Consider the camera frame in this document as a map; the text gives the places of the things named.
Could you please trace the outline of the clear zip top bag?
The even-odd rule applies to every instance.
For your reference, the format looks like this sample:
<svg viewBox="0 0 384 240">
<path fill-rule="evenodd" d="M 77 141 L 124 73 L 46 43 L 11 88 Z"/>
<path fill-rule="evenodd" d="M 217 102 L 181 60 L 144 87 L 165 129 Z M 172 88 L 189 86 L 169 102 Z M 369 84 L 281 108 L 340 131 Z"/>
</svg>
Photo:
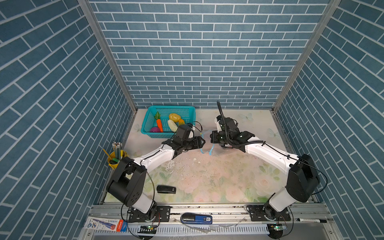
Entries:
<svg viewBox="0 0 384 240">
<path fill-rule="evenodd" d="M 201 133 L 201 137 L 206 141 L 206 145 L 200 149 L 202 154 L 218 157 L 223 154 L 231 153 L 233 150 L 245 152 L 245 147 L 252 144 L 264 144 L 265 141 L 255 138 L 255 135 L 248 132 L 240 132 L 238 130 L 229 130 L 227 140 L 225 131 L 205 131 Z"/>
</svg>

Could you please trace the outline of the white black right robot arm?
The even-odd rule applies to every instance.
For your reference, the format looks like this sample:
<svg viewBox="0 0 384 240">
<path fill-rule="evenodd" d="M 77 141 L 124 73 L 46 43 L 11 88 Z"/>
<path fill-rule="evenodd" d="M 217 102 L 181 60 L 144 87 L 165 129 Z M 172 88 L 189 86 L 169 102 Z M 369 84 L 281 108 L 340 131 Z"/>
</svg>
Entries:
<svg viewBox="0 0 384 240">
<path fill-rule="evenodd" d="M 213 144 L 230 145 L 254 155 L 286 175 L 286 185 L 264 204 L 264 216 L 270 221 L 279 218 L 290 205 L 307 202 L 321 182 L 313 159 L 306 154 L 298 156 L 284 152 L 247 131 L 235 135 L 234 139 L 230 139 L 224 131 L 213 131 L 210 138 Z"/>
</svg>

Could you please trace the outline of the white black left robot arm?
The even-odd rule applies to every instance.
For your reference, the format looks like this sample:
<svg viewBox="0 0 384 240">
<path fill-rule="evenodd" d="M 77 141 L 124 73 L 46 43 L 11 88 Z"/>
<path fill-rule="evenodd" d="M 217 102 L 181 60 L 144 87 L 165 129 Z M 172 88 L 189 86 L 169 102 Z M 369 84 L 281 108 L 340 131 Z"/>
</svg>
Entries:
<svg viewBox="0 0 384 240">
<path fill-rule="evenodd" d="M 161 143 L 154 151 L 135 159 L 125 157 L 107 183 L 106 190 L 124 206 L 132 207 L 153 218 L 157 203 L 143 193 L 148 174 L 158 166 L 168 162 L 183 152 L 203 148 L 206 141 L 195 136 L 189 139 L 173 137 Z"/>
</svg>

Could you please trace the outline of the white toy daikon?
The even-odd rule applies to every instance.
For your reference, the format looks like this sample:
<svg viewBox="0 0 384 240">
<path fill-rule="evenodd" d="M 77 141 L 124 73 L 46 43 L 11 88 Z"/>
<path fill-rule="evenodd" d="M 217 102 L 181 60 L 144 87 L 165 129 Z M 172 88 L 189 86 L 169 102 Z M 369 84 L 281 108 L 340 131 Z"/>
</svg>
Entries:
<svg viewBox="0 0 384 240">
<path fill-rule="evenodd" d="M 174 133 L 178 130 L 178 125 L 173 120 L 168 120 L 168 126 Z"/>
</svg>

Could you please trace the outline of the teal plastic basket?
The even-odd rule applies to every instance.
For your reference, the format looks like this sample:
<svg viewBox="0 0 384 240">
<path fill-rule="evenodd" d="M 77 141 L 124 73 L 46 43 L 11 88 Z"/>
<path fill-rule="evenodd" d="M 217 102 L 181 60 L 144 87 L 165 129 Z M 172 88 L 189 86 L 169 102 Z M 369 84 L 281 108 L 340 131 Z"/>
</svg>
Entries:
<svg viewBox="0 0 384 240">
<path fill-rule="evenodd" d="M 185 123 L 196 120 L 196 109 L 188 106 L 151 106 L 148 108 L 143 120 L 141 133 L 153 139 L 169 139 L 174 132 L 168 125 L 169 115 L 177 114 Z M 156 116 L 160 118 L 163 132 L 151 132 L 151 129 L 158 127 Z"/>
</svg>

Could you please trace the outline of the purple toy eggplant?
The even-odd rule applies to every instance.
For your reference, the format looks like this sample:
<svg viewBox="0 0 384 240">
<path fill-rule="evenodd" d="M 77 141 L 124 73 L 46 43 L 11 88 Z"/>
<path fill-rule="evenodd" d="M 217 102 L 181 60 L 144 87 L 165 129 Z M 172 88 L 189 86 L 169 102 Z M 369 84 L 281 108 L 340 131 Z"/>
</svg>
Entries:
<svg viewBox="0 0 384 240">
<path fill-rule="evenodd" d="M 161 129 L 159 127 L 152 127 L 150 129 L 150 133 L 161 133 Z"/>
</svg>

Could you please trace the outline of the orange toy carrot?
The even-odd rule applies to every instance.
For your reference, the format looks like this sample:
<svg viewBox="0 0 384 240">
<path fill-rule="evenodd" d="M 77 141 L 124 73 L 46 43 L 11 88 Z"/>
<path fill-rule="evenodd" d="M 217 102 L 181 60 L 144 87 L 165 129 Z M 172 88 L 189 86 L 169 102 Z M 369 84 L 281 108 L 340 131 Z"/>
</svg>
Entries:
<svg viewBox="0 0 384 240">
<path fill-rule="evenodd" d="M 162 133 L 164 130 L 163 130 L 163 125 L 162 125 L 162 121 L 161 121 L 161 114 L 160 114 L 160 112 L 156 112 L 155 120 L 156 120 L 157 127 L 160 130 L 160 133 Z"/>
</svg>

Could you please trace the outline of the black stapler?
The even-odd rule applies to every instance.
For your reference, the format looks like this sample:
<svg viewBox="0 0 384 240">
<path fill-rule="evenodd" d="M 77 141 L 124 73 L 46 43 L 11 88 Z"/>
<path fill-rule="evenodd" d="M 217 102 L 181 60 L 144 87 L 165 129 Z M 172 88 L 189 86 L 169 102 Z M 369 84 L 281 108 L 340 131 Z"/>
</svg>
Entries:
<svg viewBox="0 0 384 240">
<path fill-rule="evenodd" d="M 176 194 L 177 188 L 173 186 L 158 185 L 157 192 L 159 194 Z"/>
</svg>

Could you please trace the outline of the yellow pen cup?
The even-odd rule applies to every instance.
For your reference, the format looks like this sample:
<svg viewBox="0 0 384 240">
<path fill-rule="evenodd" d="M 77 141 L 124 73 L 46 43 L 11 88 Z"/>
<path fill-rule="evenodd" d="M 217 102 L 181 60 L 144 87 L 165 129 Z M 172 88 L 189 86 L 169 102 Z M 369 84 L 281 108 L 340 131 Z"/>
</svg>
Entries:
<svg viewBox="0 0 384 240">
<path fill-rule="evenodd" d="M 103 152 L 107 155 L 108 165 L 115 170 L 120 161 L 129 155 L 123 150 L 123 145 L 120 142 L 113 142 L 112 149 L 113 151 L 111 153 L 108 153 L 105 149 L 103 149 Z"/>
</svg>

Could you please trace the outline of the blue black box cutter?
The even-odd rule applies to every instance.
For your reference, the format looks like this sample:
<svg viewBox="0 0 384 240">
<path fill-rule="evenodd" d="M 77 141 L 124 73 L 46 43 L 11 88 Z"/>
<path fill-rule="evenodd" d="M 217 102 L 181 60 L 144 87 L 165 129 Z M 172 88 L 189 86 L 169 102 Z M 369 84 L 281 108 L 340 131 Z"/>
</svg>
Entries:
<svg viewBox="0 0 384 240">
<path fill-rule="evenodd" d="M 213 217 L 210 215 L 184 213 L 181 215 L 181 222 L 183 224 L 211 225 Z"/>
</svg>

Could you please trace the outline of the red blue pencil box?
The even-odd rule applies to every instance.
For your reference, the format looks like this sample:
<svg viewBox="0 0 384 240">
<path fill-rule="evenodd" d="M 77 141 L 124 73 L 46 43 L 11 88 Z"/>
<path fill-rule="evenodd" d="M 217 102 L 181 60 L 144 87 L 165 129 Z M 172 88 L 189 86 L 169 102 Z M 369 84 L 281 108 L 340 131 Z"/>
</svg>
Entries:
<svg viewBox="0 0 384 240">
<path fill-rule="evenodd" d="M 88 217 L 84 229 L 103 230 L 118 233 L 126 233 L 127 223 L 124 220 Z"/>
</svg>

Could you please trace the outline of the black marker pen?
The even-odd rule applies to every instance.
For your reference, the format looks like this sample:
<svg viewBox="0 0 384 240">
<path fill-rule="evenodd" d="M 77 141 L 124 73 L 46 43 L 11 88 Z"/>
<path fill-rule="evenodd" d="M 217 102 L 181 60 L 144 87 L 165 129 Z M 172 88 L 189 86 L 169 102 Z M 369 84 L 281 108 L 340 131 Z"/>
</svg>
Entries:
<svg viewBox="0 0 384 240">
<path fill-rule="evenodd" d="M 327 223 L 327 220 L 323 219 L 306 219 L 306 218 L 297 218 L 296 221 L 302 222 L 302 223 Z"/>
</svg>

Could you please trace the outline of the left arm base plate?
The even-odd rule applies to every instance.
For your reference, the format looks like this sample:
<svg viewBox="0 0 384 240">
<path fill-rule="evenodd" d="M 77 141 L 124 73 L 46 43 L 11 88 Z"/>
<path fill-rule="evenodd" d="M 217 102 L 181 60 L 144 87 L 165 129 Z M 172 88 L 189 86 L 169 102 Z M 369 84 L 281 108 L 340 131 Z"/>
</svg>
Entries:
<svg viewBox="0 0 384 240">
<path fill-rule="evenodd" d="M 132 208 L 129 211 L 129 223 L 169 222 L 170 213 L 170 206 L 156 206 L 156 209 L 152 207 L 148 213 Z"/>
</svg>

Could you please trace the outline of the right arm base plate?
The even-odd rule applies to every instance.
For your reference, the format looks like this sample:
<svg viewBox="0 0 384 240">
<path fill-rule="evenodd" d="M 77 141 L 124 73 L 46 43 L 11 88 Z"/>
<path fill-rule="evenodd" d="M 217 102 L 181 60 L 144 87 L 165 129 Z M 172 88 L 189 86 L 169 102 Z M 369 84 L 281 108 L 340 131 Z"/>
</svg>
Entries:
<svg viewBox="0 0 384 240">
<path fill-rule="evenodd" d="M 275 211 L 271 207 L 264 205 L 247 205 L 246 211 L 250 214 L 252 222 L 263 222 L 263 221 L 291 221 L 291 215 L 287 208 L 281 212 Z"/>
</svg>

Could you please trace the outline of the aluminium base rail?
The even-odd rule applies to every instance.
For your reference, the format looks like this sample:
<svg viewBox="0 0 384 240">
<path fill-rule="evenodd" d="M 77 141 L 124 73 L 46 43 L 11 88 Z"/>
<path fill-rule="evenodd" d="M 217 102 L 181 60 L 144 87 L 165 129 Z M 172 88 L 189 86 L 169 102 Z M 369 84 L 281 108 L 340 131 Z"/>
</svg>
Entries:
<svg viewBox="0 0 384 240">
<path fill-rule="evenodd" d="M 118 219 L 127 223 L 127 232 L 82 229 L 81 240 L 157 240 L 157 239 L 281 239 L 340 240 L 333 217 L 324 203 L 296 203 L 288 207 L 291 221 L 252 222 L 246 211 L 250 203 L 183 203 L 170 206 L 169 222 L 129 223 L 130 209 L 119 203 L 92 206 L 88 217 Z M 211 225 L 183 224 L 181 215 L 195 213 L 213 217 Z M 323 219 L 327 223 L 302 223 L 297 218 Z"/>
</svg>

